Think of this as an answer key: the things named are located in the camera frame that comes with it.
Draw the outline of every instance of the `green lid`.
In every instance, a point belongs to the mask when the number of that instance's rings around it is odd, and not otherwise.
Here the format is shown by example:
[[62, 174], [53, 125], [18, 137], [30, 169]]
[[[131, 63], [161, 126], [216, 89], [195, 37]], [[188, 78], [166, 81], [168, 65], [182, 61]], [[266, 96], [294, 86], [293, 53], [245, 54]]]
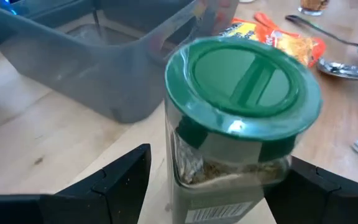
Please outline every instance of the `green lid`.
[[321, 107], [319, 86], [307, 68], [253, 40], [197, 40], [173, 55], [165, 81], [185, 116], [209, 132], [244, 140], [294, 139]]

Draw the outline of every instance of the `plastic container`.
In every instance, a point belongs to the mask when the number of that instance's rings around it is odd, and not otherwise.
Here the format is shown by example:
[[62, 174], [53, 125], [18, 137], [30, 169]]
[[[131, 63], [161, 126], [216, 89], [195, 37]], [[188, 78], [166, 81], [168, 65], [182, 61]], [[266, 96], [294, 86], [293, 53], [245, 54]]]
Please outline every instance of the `plastic container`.
[[165, 84], [174, 224], [238, 222], [285, 178], [288, 155], [322, 103], [302, 64], [235, 37], [183, 47]]
[[165, 94], [177, 46], [227, 27], [238, 2], [0, 0], [0, 51], [17, 71], [123, 123]]

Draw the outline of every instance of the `glass jar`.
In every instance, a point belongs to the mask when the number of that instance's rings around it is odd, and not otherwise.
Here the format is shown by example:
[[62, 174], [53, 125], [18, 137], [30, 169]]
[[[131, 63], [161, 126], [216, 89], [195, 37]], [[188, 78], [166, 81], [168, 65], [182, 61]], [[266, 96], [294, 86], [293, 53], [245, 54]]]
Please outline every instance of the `glass jar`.
[[197, 40], [172, 56], [165, 83], [174, 224], [238, 222], [285, 178], [321, 107], [307, 68], [251, 40]]

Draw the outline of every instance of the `table surface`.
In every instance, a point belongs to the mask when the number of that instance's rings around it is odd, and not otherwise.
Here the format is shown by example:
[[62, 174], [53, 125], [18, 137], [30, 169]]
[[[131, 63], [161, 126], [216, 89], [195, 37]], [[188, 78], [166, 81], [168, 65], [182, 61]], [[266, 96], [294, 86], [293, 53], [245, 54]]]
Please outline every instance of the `table surface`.
[[[298, 5], [299, 0], [256, 0], [240, 4], [236, 17], [252, 21], [262, 11], [284, 30], [322, 37], [283, 19], [298, 14]], [[309, 19], [358, 42], [358, 1], [331, 0], [322, 16]], [[358, 65], [355, 47], [323, 39], [327, 59]], [[349, 147], [358, 138], [358, 81], [312, 71], [324, 106], [293, 155], [358, 182], [358, 154]], [[23, 77], [0, 54], [0, 194], [53, 194], [145, 142], [152, 145], [153, 162], [139, 223], [170, 223], [162, 105], [141, 122], [119, 124]], [[240, 223], [275, 221], [263, 200]]]

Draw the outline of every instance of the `snack bag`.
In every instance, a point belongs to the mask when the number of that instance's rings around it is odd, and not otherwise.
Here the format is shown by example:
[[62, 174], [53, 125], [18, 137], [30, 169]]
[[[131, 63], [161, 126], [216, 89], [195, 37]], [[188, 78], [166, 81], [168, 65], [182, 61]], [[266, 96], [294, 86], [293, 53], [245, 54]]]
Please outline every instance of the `snack bag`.
[[233, 19], [232, 26], [220, 33], [223, 37], [242, 37], [272, 45], [288, 55], [295, 57], [306, 66], [313, 66], [325, 50], [325, 44], [321, 39], [301, 37], [279, 29], [264, 14], [256, 14], [262, 17], [262, 22], [249, 22], [241, 19]]

